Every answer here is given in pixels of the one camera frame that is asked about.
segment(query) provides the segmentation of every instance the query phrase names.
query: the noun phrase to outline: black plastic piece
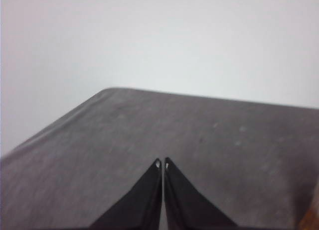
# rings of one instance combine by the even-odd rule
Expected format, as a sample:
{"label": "black plastic piece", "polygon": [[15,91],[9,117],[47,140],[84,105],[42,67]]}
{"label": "black plastic piece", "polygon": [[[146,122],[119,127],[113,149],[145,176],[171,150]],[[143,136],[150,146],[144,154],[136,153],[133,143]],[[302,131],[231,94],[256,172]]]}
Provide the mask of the black plastic piece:
{"label": "black plastic piece", "polygon": [[169,158],[165,159],[164,179],[170,230],[237,226],[202,196]]}
{"label": "black plastic piece", "polygon": [[160,222],[161,196],[161,161],[156,159],[133,188],[90,228],[157,230]]}

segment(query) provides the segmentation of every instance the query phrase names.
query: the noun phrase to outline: gray cloth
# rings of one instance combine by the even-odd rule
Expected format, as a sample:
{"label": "gray cloth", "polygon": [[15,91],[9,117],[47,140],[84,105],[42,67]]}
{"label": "gray cloth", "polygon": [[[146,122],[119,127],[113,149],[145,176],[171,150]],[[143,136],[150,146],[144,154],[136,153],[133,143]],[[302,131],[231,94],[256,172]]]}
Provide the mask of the gray cloth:
{"label": "gray cloth", "polygon": [[1,229],[88,226],[166,156],[236,223],[292,227],[319,174],[319,110],[103,90],[1,160]]}

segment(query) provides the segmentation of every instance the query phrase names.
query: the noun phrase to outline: gray tablecloth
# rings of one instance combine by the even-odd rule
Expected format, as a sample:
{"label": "gray tablecloth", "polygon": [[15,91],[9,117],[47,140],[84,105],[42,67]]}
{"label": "gray tablecloth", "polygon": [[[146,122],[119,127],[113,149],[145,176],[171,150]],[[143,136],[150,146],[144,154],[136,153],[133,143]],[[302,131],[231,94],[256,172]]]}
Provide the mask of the gray tablecloth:
{"label": "gray tablecloth", "polygon": [[319,110],[103,90],[1,159],[1,229],[88,226],[166,156],[236,223],[292,227],[319,174]]}

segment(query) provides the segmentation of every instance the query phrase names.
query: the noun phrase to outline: white wall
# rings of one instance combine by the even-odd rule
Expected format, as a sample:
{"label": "white wall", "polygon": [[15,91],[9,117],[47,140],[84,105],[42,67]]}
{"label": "white wall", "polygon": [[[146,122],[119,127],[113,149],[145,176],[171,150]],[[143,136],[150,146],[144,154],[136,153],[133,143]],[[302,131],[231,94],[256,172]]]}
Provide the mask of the white wall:
{"label": "white wall", "polygon": [[1,0],[2,155],[112,86],[319,108],[319,0]]}

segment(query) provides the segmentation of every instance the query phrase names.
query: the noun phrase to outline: stain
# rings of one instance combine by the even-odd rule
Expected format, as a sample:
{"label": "stain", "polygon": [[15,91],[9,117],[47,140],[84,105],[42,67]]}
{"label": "stain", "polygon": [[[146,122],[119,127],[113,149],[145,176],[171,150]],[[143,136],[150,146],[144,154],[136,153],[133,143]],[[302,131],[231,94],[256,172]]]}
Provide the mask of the stain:
{"label": "stain", "polygon": [[247,130],[247,127],[245,127],[243,125],[239,128],[240,132],[245,132],[246,130]]}

